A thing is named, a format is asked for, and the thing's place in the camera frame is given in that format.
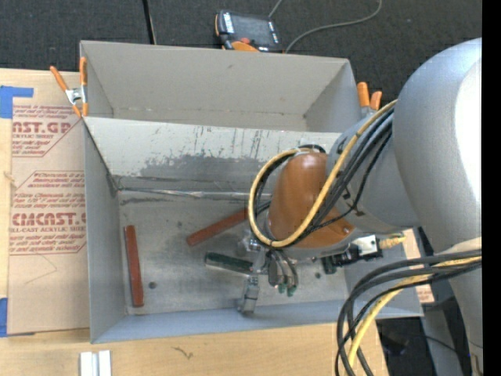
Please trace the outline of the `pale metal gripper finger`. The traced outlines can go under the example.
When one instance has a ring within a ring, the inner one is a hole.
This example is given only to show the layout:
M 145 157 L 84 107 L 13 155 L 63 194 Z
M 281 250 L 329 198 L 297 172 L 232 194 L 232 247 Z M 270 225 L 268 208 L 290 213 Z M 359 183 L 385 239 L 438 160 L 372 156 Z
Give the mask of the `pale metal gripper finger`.
M 259 280 L 257 277 L 248 277 L 243 283 L 243 291 L 238 302 L 237 310 L 242 314 L 252 314 L 255 311 L 259 296 Z
M 250 259 L 261 250 L 261 245 L 254 238 L 244 238 L 236 245 L 236 256 L 239 259 Z

